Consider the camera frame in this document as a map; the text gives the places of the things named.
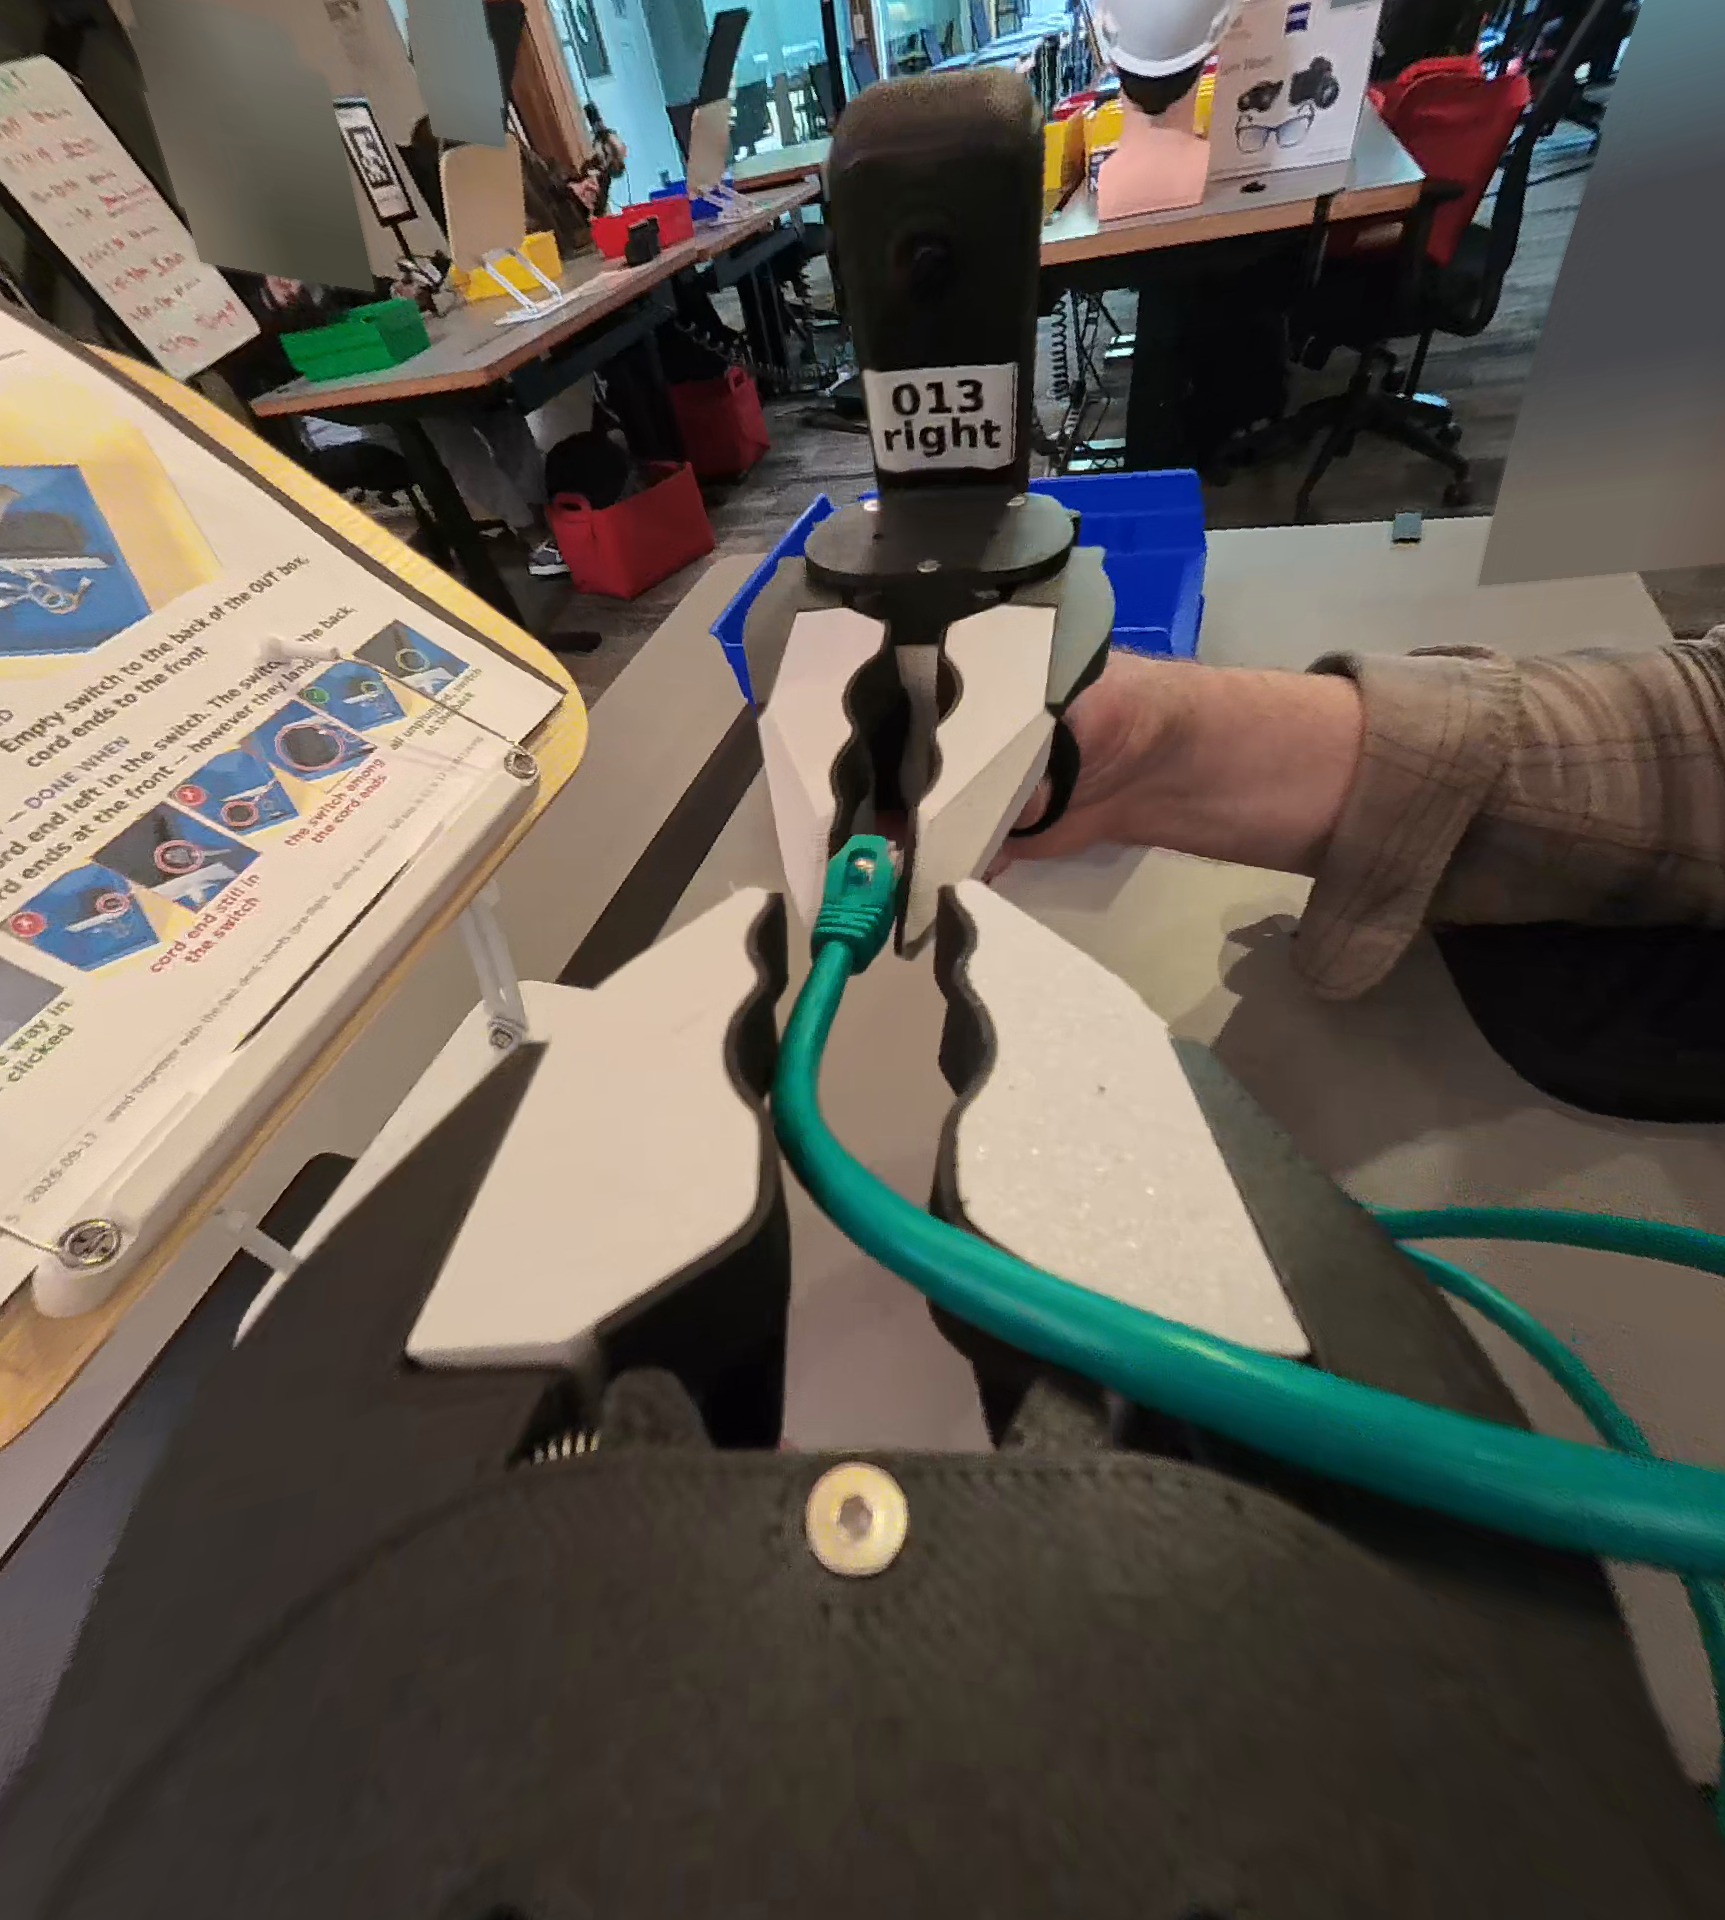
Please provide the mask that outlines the person's right hand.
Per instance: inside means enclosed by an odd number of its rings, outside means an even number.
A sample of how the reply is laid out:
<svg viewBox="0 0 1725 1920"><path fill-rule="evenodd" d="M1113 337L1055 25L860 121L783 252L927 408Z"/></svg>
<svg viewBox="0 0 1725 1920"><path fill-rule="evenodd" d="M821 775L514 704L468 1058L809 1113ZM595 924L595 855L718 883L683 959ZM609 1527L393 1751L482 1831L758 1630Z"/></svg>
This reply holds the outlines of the person's right hand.
<svg viewBox="0 0 1725 1920"><path fill-rule="evenodd" d="M1364 696L1343 676L1113 655L1069 704L1077 786L1019 858L1152 848L1263 876L1317 876L1364 767Z"/></svg>

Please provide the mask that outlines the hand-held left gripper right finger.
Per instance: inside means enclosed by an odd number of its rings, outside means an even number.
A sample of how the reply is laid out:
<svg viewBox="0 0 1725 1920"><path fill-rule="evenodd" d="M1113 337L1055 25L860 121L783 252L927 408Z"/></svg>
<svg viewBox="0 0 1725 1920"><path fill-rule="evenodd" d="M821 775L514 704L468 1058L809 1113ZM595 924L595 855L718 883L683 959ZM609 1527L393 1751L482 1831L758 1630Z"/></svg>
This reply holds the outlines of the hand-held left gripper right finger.
<svg viewBox="0 0 1725 1920"><path fill-rule="evenodd" d="M1102 1301L1303 1364L1166 1016L981 883L936 903L936 982L951 1109L928 1208Z"/></svg>

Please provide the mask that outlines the cardboard stand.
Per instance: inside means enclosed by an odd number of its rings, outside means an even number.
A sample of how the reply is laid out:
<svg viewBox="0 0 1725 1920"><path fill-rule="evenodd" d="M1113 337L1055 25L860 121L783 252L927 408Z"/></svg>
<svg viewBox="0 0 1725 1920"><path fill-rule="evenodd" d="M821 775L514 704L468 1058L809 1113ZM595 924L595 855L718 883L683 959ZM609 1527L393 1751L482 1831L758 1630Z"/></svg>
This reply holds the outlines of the cardboard stand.
<svg viewBox="0 0 1725 1920"><path fill-rule="evenodd" d="M524 197L524 144L451 144L440 150L440 232L457 273L474 273L491 254L524 252L529 197Z"/></svg>

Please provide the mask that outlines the blue plastic bin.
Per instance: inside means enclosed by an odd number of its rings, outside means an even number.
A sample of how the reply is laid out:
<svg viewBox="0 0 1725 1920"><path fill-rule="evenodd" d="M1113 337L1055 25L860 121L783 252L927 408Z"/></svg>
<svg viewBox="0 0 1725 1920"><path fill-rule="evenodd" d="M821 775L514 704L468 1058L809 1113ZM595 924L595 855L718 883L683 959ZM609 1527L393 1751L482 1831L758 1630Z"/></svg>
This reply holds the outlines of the blue plastic bin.
<svg viewBox="0 0 1725 1920"><path fill-rule="evenodd" d="M1113 584L1113 648L1144 658L1195 658L1208 584L1208 524L1195 473L1077 473L1035 478L1026 490L1060 498L1077 516L1077 545L1102 550ZM787 524L787 532L730 591L728 612L707 617L707 639L718 645L749 704L749 611L777 578L777 563L808 555L808 541L821 516L836 516L826 497L817 497Z"/></svg>

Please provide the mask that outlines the small red fabric bag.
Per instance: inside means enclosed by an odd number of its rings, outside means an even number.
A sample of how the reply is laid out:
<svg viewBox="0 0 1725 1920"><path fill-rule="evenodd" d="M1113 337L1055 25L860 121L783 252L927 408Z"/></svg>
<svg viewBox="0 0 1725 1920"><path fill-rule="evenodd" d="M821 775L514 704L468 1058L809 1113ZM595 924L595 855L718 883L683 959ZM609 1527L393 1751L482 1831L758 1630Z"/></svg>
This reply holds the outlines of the small red fabric bag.
<svg viewBox="0 0 1725 1920"><path fill-rule="evenodd" d="M707 383L670 383L670 408L700 482L735 482L772 447L758 384L735 363Z"/></svg>

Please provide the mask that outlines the white clip bar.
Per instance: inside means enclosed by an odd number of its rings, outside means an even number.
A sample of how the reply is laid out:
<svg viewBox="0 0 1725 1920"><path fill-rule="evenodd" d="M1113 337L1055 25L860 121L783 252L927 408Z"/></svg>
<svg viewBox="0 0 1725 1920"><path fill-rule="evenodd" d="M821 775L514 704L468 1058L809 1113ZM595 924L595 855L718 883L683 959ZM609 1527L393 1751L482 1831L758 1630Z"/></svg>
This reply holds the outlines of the white clip bar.
<svg viewBox="0 0 1725 1920"><path fill-rule="evenodd" d="M381 896L302 973L294 991L251 1022L225 1063L175 1096L168 1122L144 1140L98 1197L70 1208L61 1251L31 1274L39 1321L98 1310L120 1284L144 1274L175 1230L199 1220L204 1196L225 1189L258 1140L282 1122L308 1082L377 1016L397 973L417 967L418 943L468 924L486 1043L524 1043L529 1009L514 993L511 935L491 921L491 872L537 822L558 790L578 775L573 741L533 741L529 778L514 756L491 767L491 786L418 816L407 858L393 872Z"/></svg>

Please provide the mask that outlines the large red fabric bag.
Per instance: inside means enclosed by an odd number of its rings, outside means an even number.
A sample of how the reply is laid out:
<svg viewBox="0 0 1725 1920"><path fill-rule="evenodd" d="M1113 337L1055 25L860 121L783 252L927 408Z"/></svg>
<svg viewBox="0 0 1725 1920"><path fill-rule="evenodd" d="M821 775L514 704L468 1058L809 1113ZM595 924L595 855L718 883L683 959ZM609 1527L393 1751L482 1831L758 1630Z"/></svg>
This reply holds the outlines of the large red fabric bag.
<svg viewBox="0 0 1725 1920"><path fill-rule="evenodd" d="M695 462L644 469L644 490L611 507L558 497L547 516L569 578L583 598L636 601L644 591L717 550Z"/></svg>

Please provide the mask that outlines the mannequin head with helmet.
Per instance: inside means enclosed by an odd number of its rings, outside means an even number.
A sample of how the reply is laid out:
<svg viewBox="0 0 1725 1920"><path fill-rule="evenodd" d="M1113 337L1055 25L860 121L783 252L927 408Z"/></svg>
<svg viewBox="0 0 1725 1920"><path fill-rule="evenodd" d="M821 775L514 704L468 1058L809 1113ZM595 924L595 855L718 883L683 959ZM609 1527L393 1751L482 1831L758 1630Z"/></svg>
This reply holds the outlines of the mannequin head with helmet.
<svg viewBox="0 0 1725 1920"><path fill-rule="evenodd" d="M1238 10L1238 0L1102 0L1090 10L1122 99L1120 150L1096 170L1102 223L1204 204L1208 139L1195 132L1195 78Z"/></svg>

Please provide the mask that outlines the red office chair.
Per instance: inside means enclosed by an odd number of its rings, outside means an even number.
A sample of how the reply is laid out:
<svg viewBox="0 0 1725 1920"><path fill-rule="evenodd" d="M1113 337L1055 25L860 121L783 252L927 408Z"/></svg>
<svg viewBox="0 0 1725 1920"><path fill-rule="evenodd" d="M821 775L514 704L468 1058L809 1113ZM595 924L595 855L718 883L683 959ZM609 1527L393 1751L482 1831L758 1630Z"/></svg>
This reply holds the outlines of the red office chair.
<svg viewBox="0 0 1725 1920"><path fill-rule="evenodd" d="M1324 372L1334 355L1356 355L1356 372L1256 437L1261 462L1313 442L1292 524L1317 516L1317 482L1364 437L1442 469L1445 507L1467 507L1478 490L1454 403L1427 394L1427 358L1500 321L1531 166L1531 78L1520 64L1500 78L1480 55L1414 64L1381 93L1381 128L1419 166L1419 197L1395 223L1327 223L1324 254L1286 299L1286 358Z"/></svg>

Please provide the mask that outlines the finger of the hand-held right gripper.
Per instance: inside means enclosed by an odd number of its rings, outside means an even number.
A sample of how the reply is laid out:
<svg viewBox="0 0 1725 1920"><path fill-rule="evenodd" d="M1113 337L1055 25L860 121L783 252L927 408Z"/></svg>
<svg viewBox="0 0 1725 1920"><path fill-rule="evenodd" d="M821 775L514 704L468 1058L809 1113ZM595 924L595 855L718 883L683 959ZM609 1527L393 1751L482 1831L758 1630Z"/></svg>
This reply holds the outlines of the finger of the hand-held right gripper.
<svg viewBox="0 0 1725 1920"><path fill-rule="evenodd" d="M884 617L856 611L777 611L758 626L758 767L777 865L799 921L817 921L826 858L881 832L874 732L884 725Z"/></svg>
<svg viewBox="0 0 1725 1920"><path fill-rule="evenodd" d="M981 883L1051 767L1055 611L981 611L936 648L891 648L906 696L903 921L897 948L936 932L940 887Z"/></svg>

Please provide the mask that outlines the small red bin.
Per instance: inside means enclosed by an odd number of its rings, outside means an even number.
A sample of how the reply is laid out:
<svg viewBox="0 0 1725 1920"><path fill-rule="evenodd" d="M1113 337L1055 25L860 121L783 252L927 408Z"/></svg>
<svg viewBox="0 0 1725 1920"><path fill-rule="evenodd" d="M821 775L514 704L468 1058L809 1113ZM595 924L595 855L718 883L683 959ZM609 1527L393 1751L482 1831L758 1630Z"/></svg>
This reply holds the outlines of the small red bin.
<svg viewBox="0 0 1725 1920"><path fill-rule="evenodd" d="M647 270L695 240L695 197L684 190L653 196L644 204L609 208L588 223L604 262Z"/></svg>

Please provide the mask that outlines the small yellow bin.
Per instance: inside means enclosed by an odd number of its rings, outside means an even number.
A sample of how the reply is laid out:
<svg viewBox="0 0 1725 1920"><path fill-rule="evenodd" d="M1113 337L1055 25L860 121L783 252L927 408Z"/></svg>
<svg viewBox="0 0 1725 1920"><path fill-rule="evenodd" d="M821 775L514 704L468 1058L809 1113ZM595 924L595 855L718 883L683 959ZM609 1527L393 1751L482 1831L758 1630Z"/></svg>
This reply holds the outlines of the small yellow bin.
<svg viewBox="0 0 1725 1920"><path fill-rule="evenodd" d="M453 262L451 285L457 299L564 299L564 247L548 227L529 232L514 252L486 252L474 270Z"/></svg>

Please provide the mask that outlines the black and white tag sign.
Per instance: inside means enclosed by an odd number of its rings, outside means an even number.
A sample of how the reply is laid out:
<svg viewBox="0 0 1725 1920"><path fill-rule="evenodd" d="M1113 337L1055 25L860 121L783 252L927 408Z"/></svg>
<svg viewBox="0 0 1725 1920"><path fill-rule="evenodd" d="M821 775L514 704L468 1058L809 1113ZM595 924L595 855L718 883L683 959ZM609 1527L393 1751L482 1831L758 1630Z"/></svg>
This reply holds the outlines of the black and white tag sign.
<svg viewBox="0 0 1725 1920"><path fill-rule="evenodd" d="M387 144L369 99L336 99L336 128L358 178L358 196L381 227L417 223L407 178Z"/></svg>

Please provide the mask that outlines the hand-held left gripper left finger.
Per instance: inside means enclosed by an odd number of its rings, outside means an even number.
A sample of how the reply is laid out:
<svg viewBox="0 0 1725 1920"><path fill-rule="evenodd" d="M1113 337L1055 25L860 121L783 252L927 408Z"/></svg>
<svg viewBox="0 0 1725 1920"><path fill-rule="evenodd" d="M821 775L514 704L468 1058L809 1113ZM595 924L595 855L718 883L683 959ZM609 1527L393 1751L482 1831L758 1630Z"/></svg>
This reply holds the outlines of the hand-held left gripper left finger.
<svg viewBox="0 0 1725 1920"><path fill-rule="evenodd" d="M787 1293L766 1090L787 908L745 887L578 993L404 1340L418 1368L583 1364L653 1310Z"/></svg>

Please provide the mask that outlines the green plastic bin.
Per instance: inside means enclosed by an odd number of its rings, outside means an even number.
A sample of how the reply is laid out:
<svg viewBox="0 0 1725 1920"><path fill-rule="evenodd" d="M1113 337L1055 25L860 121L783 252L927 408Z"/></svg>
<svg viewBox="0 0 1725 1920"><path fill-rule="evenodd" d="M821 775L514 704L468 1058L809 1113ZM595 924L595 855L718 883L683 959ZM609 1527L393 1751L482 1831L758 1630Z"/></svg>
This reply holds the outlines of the green plastic bin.
<svg viewBox="0 0 1725 1920"><path fill-rule="evenodd" d="M351 383L418 358L430 337L418 299L393 294L330 323L282 328L277 346L302 383Z"/></svg>

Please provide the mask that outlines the handwritten whiteboard sheet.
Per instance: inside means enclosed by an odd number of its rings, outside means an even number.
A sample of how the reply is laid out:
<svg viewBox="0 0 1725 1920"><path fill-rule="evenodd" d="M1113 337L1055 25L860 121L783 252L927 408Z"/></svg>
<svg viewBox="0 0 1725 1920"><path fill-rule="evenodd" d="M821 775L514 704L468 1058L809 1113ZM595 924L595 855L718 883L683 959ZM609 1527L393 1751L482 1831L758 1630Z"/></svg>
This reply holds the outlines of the handwritten whiteboard sheet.
<svg viewBox="0 0 1725 1920"><path fill-rule="evenodd" d="M0 64L0 196L144 358L193 383L263 323L52 55Z"/></svg>

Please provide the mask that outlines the background desk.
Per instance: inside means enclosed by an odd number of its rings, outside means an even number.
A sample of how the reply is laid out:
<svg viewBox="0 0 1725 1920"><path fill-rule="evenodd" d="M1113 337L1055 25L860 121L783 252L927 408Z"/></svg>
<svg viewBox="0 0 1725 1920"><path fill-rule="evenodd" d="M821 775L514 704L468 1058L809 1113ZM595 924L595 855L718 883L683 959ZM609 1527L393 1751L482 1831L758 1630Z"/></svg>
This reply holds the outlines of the background desk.
<svg viewBox="0 0 1725 1920"><path fill-rule="evenodd" d="M1286 323L1313 294L1327 232L1405 217L1419 161L1373 111L1337 166L1216 185L1194 208L1102 223L1090 196L1051 217L1041 307L1134 294L1122 394L1122 473L1223 473L1256 427L1286 408Z"/></svg>
<svg viewBox="0 0 1725 1920"><path fill-rule="evenodd" d="M251 399L258 421L342 421L387 427L417 473L430 530L440 532L451 567L491 611L529 626L529 601L511 598L491 550L453 490L430 442L430 421L457 421L482 408L537 408L573 383L624 358L644 373L644 447L663 462L675 447L675 417L653 358L653 328L675 321L675 281L717 273L735 285L766 273L772 254L799 240L799 208L821 196L817 170L787 190L749 196L728 223L700 227L675 252L658 252L644 270L573 262L569 289L547 307L457 299L426 323L426 355L397 372L342 373L342 383L282 383Z"/></svg>

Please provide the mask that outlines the white product box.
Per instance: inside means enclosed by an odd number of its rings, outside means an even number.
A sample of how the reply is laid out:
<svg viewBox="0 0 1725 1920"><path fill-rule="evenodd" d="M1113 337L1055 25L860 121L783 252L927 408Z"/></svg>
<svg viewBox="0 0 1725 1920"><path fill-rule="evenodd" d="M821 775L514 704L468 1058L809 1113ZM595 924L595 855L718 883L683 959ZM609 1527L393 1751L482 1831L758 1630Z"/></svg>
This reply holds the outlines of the white product box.
<svg viewBox="0 0 1725 1920"><path fill-rule="evenodd" d="M1216 53L1208 185L1324 170L1356 155L1381 0L1248 0Z"/></svg>

